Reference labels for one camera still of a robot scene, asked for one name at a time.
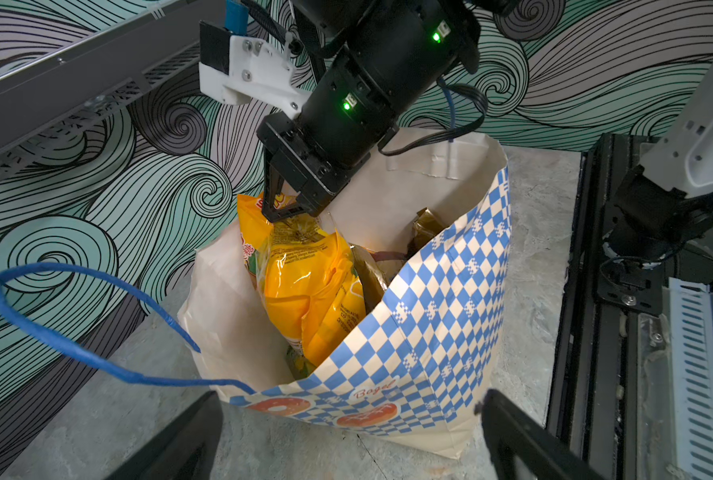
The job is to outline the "blue checkered paper bag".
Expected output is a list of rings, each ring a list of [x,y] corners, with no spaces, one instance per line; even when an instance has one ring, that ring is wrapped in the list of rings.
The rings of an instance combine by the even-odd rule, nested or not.
[[[480,133],[386,157],[373,153],[324,210],[346,240],[409,244],[430,209],[444,230],[394,277],[378,305],[310,376],[294,380],[286,341],[242,264],[232,224],[200,250],[168,326],[190,346],[196,384],[234,406],[459,458],[490,384],[505,320],[511,240],[508,158]]]

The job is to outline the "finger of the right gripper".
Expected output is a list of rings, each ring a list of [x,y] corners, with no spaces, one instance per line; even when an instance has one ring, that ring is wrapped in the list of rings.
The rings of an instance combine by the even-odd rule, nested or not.
[[[284,178],[272,166],[270,157],[264,158],[264,200],[262,200],[262,214],[266,220],[288,220],[304,213],[304,208],[294,200],[284,207],[276,205],[276,198],[282,193]]]

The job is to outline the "gold snack bag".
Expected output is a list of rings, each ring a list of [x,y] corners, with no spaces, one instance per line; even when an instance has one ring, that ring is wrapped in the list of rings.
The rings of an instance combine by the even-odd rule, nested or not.
[[[440,218],[429,208],[420,210],[411,222],[411,238],[407,251],[371,251],[358,245],[350,246],[354,269],[365,289],[380,287],[387,290],[402,267],[427,243],[446,229]]]

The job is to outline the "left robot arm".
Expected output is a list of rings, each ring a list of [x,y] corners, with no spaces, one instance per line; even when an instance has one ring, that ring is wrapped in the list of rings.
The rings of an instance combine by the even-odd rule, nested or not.
[[[713,479],[713,66],[654,143],[585,157],[546,427],[490,390],[463,408],[502,479]]]

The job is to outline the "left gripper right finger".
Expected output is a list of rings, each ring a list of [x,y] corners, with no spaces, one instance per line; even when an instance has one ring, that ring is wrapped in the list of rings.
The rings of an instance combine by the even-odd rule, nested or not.
[[[484,440],[500,479],[599,479],[499,390],[490,389],[480,403]]]

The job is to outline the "yellow snack bag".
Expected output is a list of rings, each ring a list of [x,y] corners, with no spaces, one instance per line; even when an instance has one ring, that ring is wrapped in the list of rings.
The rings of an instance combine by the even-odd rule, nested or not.
[[[352,248],[306,213],[272,223],[262,206],[262,196],[238,196],[244,265],[272,325],[319,366],[367,315]]]

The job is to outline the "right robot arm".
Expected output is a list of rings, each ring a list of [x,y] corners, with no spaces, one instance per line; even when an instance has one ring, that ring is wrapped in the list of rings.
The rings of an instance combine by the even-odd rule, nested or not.
[[[480,62],[480,24],[462,1],[297,1],[294,11],[310,57],[332,65],[298,115],[278,111],[258,128],[272,223],[319,216],[429,87]]]

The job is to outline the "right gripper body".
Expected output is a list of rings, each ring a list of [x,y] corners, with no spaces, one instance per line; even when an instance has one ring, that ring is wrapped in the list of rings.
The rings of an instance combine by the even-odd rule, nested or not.
[[[338,166],[322,157],[316,148],[306,144],[294,121],[280,111],[266,116],[256,132],[264,146],[264,158],[284,178],[284,186],[296,192],[296,203],[303,214],[319,216],[344,190],[367,161],[366,154],[351,168]]]

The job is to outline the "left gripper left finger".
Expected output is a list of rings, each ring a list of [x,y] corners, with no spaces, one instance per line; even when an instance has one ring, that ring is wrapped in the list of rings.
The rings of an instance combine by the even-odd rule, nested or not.
[[[108,479],[210,479],[222,422],[218,394],[205,393]]]

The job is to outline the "black perforated wall tray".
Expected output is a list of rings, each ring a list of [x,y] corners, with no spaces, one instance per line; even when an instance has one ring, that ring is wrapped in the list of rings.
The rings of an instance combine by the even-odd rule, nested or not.
[[[222,1],[0,2],[0,182],[198,60]]]

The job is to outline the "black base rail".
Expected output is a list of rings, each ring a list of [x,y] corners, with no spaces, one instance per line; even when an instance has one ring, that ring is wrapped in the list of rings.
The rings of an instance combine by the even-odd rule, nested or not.
[[[614,194],[652,145],[602,136],[581,159],[547,428],[607,479],[689,479],[676,466],[668,287],[705,284],[713,229],[644,268],[604,250],[624,218]]]

